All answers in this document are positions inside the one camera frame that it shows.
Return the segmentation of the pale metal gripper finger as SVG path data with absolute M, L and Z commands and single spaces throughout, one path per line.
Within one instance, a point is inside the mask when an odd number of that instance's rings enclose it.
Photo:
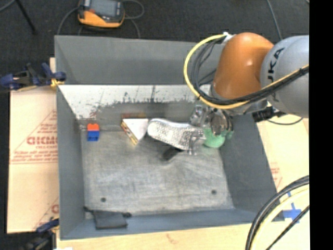
M 193 131 L 191 134 L 191 141 L 200 141 L 200 140 L 202 141 L 206 140 L 204 131 L 202 129 Z
M 196 155 L 198 148 L 201 146 L 201 139 L 191 140 L 189 149 L 187 150 L 188 155 Z

